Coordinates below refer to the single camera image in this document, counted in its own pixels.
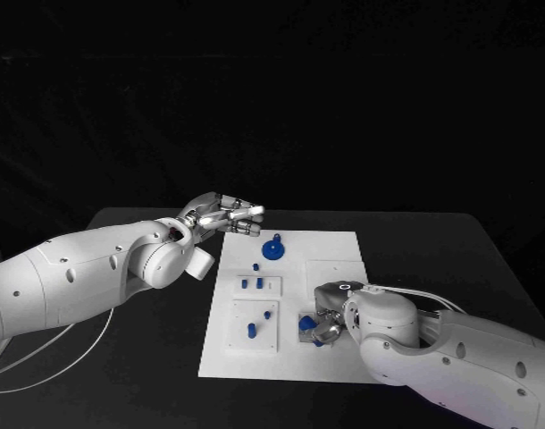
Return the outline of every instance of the blue object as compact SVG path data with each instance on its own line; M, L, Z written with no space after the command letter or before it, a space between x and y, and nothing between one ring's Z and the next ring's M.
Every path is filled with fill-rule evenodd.
M308 329L313 329L317 327L317 322L313 320L313 318L305 315L300 320L300 331L307 331Z
M266 259L275 261L284 255L284 245L281 243L281 234L274 234L274 240L262 245L262 255Z

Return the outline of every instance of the table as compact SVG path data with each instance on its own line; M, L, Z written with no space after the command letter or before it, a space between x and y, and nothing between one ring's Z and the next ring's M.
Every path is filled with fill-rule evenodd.
M176 216L171 208L105 208L89 229ZM370 282L428 290L471 314L545 340L545 320L487 233L467 214L268 210L265 229L356 231ZM223 235L200 247L220 256ZM0 427L380 427L481 428L406 387L197 377L217 262L199 282L145 290L115 309L95 350L49 383L0 394ZM437 309L428 301L418 307ZM92 344L108 313L79 323L17 369L0 390L57 372ZM0 367L63 328L14 337Z

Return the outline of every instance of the white cable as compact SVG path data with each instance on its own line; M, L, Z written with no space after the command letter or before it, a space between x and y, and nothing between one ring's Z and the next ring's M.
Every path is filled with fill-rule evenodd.
M439 297L439 295L435 295L434 293L425 292L424 290L412 290L412 289L393 288L390 286L380 286L379 284L375 284L373 286L377 287L377 288L380 288L380 289L383 289L383 290L398 291L399 293L408 293L411 295L418 295L421 297L426 297L426 298L435 299L448 308L449 308L449 306L452 306L461 313L467 314L467 311L460 306L457 306L452 301L449 301L448 299Z
M69 366L65 369L62 369L62 371L59 371L55 375L52 375L49 378L46 378L44 380L42 380L40 382L34 383L31 386L26 386L26 387L21 387L19 389L13 389L11 391L0 391L0 393L13 393L14 391L24 391L26 389L30 389L31 387L36 387L39 384L46 383L49 380L53 380L80 361L80 359L83 359L88 356L91 350L93 349L95 345L98 344L98 341L101 340L101 338L104 336L104 332L106 331L108 324L111 323L111 317L114 316L114 310L115 309L111 308L111 314L108 315L106 325L104 326L102 332L98 335L98 338L96 338L95 342L91 344L91 347L88 348L88 351L85 351L85 353L82 354L82 356L72 362L72 364L69 364Z
M4 373L7 370L10 370L14 366L17 366L19 364L21 364L37 353L40 353L59 340L59 338L72 329L73 326L75 326L75 324L69 325L69 327L59 333L59 335L56 335L56 337L49 342L46 342L46 344L42 347L39 347L23 359L17 360L11 365L8 365L4 368L1 368L0 369L0 374Z

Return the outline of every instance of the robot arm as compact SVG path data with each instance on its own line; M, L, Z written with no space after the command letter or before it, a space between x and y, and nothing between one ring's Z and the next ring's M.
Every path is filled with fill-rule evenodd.
M337 282L315 289L313 339L333 342L347 330L379 382L406 385L488 427L545 428L545 341L451 310L419 311L382 288Z
M199 280L213 257L194 245L213 230L258 236L264 207L213 192L177 218L80 231L0 263L0 340L89 319L186 271Z

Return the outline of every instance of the black background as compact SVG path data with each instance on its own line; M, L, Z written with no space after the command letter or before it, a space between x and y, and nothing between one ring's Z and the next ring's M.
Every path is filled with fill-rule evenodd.
M545 2L0 3L0 247L106 206L470 213L545 315Z

